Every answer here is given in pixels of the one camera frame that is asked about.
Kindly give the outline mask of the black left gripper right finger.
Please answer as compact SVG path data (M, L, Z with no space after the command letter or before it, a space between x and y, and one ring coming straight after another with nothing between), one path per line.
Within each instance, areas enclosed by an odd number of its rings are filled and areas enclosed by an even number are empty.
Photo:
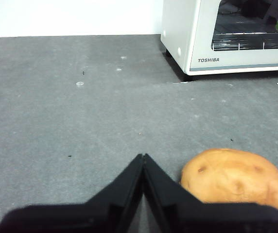
M278 210L255 203L203 203L148 155L144 194L164 233L278 233Z

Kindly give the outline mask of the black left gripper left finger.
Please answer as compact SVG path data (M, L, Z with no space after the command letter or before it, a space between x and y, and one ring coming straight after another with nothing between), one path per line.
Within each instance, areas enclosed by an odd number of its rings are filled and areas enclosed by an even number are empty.
M87 202L29 205L8 212L0 222L0 233L126 232L142 198L143 158L137 155Z

